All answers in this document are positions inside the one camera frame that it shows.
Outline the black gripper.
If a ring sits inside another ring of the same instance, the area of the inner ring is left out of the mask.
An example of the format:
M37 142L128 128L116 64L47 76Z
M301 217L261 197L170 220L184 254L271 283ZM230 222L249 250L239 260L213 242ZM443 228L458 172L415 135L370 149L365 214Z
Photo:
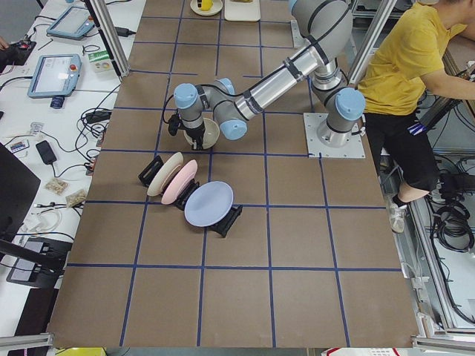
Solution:
M186 134L192 140L192 149L200 150L200 143L203 143L205 136L206 127L204 124L204 119L199 118L193 122L192 128L186 128Z

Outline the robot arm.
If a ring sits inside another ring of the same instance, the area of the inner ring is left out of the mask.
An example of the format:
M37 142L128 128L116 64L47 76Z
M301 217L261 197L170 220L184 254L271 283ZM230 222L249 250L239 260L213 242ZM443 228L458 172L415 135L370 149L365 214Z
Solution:
M177 112L168 121L172 136L183 130L192 148L203 150L203 112L211 110L220 132L228 140L240 139L253 116L310 79L312 92L328 112L325 122L318 126L318 138L330 147L346 144L365 108L363 95L347 86L336 63L353 28L350 6L345 1L290 1L289 9L304 39L303 47L242 93L235 93L227 78L211 84L178 85L172 96Z

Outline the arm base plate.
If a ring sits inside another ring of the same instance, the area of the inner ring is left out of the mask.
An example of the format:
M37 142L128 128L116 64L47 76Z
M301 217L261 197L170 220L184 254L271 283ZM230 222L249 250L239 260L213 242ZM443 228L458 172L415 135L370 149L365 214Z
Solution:
M365 152L357 124L351 132L333 133L327 127L327 113L304 113L309 158L364 159Z
M304 29L304 25L299 21L293 19L290 21L290 28L292 33L292 43L295 49L306 47L309 42L308 40L301 34L301 30Z

